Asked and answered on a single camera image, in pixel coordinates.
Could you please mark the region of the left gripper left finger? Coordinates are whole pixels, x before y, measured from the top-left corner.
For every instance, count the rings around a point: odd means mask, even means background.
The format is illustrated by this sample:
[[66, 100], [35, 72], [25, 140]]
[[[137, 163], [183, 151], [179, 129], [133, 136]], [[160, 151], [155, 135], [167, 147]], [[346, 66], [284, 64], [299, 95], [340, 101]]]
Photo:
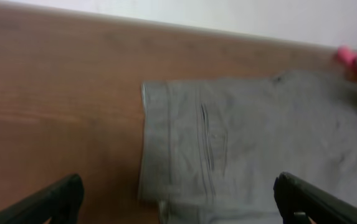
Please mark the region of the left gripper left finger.
[[72, 174], [0, 211], [0, 224], [76, 224], [83, 202], [81, 177]]

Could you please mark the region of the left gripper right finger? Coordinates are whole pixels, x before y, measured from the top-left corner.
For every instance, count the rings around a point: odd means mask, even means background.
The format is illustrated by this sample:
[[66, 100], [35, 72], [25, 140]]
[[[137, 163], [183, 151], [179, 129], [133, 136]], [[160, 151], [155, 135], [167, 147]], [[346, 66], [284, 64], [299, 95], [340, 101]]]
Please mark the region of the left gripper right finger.
[[288, 172], [274, 182], [283, 224], [357, 224], [357, 208]]

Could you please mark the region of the grey shorts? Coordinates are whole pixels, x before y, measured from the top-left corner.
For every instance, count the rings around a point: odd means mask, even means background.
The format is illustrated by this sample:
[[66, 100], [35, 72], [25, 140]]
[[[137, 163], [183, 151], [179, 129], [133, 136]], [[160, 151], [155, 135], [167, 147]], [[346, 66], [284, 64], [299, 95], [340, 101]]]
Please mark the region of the grey shorts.
[[148, 81], [138, 195], [162, 223], [280, 223], [289, 172], [357, 206], [357, 83], [267, 78]]

